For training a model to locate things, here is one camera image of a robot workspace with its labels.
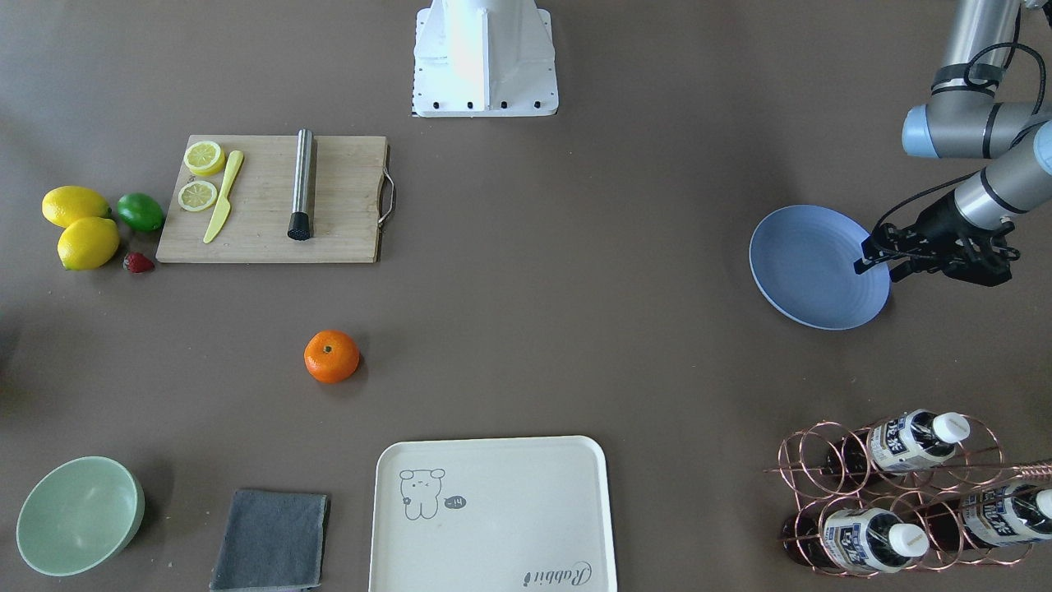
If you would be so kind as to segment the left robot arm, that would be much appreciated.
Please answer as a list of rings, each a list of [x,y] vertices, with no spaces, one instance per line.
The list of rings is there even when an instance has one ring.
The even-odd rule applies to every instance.
[[[1050,201],[1050,101],[1048,68],[1040,53],[1037,97],[1031,102],[996,100],[1015,53],[1032,53],[1018,40],[1024,11],[1050,14],[1048,1],[962,1],[957,5],[930,98],[907,113],[902,127],[906,154],[924,158],[985,159],[976,173],[944,184],[946,195],[913,224],[881,218],[861,243],[854,272],[894,261],[890,280],[942,273],[996,286],[1010,281],[1019,251],[1007,236],[1021,215]]]

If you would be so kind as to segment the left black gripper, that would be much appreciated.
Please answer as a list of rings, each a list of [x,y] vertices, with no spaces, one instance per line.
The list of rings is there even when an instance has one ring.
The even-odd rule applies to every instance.
[[[882,222],[881,251],[864,252],[853,262],[853,270],[863,275],[901,259],[889,267],[892,282],[918,273],[942,273],[967,284],[997,286],[1011,280],[1011,263],[1021,257],[1007,243],[1007,234],[1014,230],[1007,216],[996,217],[992,229],[971,224],[950,192],[922,210],[914,224],[898,228]]]

